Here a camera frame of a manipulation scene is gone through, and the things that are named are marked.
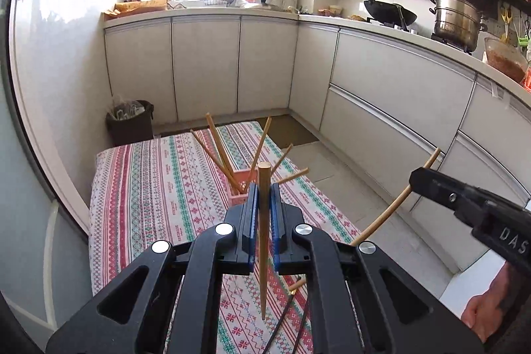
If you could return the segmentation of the person right hand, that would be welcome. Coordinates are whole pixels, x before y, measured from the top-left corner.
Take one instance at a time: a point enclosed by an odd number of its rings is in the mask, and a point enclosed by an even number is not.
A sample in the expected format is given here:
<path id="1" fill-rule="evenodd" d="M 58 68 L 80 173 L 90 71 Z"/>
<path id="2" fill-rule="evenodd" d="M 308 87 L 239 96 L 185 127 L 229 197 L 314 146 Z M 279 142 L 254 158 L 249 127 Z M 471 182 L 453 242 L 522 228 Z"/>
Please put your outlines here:
<path id="1" fill-rule="evenodd" d="M 482 342 L 488 340 L 501 326 L 505 314 L 513 305 L 520 291 L 519 273 L 505 262 L 489 288 L 481 295 L 472 297 L 464 308 L 461 321 Z"/>

